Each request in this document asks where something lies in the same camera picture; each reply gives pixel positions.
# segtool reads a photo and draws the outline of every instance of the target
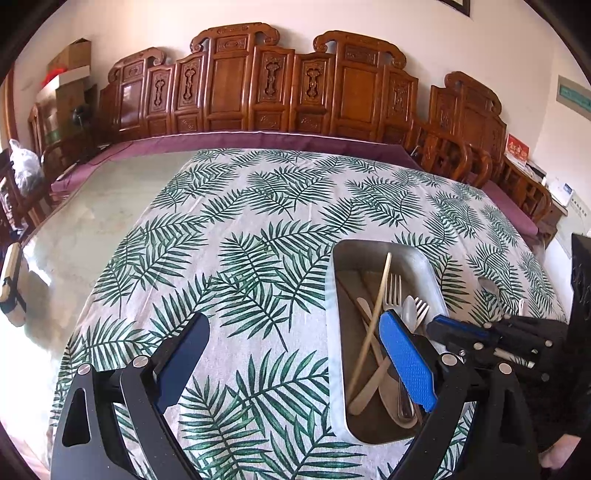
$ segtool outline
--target white plastic bag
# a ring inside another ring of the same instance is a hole
[[[35,152],[22,148],[21,144],[12,138],[10,139],[10,148],[14,178],[18,189],[26,196],[43,179],[39,157]]]

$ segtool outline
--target stainless steel container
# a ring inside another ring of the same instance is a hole
[[[367,408],[359,416],[346,412],[345,378],[349,379],[354,363],[361,350],[365,328],[350,295],[338,284],[340,280],[352,279],[357,272],[373,272],[381,276],[387,253],[392,254],[390,272],[402,277],[402,297],[419,297],[430,306],[423,324],[416,333],[423,333],[424,327],[433,317],[448,315],[447,307],[437,277],[427,257],[417,248],[391,242],[370,240],[343,240],[333,249],[326,273],[326,324],[329,351],[330,414],[335,435],[351,443],[383,445],[412,437],[420,428],[403,429],[396,425],[386,412],[376,393]],[[371,300],[375,295],[368,291]],[[442,345],[434,346],[441,353]],[[365,362],[359,379],[359,388],[367,382],[377,368],[371,354]]]

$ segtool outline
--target spoon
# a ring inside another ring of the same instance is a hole
[[[495,296],[499,310],[501,311],[501,318],[508,318],[508,315],[505,313],[503,305],[501,304],[501,291],[499,290],[499,287],[496,286],[496,283],[490,278],[486,277],[478,277],[478,283],[482,288],[484,288],[484,290]]]

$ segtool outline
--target leaf-patterned tablecloth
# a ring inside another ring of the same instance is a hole
[[[202,477],[387,478],[407,442],[367,447],[330,428],[324,273],[345,238],[419,248],[451,314],[483,323],[501,303],[564,320],[551,284],[512,225],[480,191],[359,158],[280,150],[201,150],[118,246],[64,354],[59,413],[76,368],[120,368],[151,354],[193,312],[209,344],[178,405],[177,437]],[[127,412],[134,465],[151,472]],[[460,422],[438,478],[465,438]]]

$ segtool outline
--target wall sign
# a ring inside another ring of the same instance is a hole
[[[450,5],[450,7],[462,12],[464,15],[470,16],[470,0],[439,0],[444,4]]]
[[[556,101],[591,120],[591,90],[559,76]]]

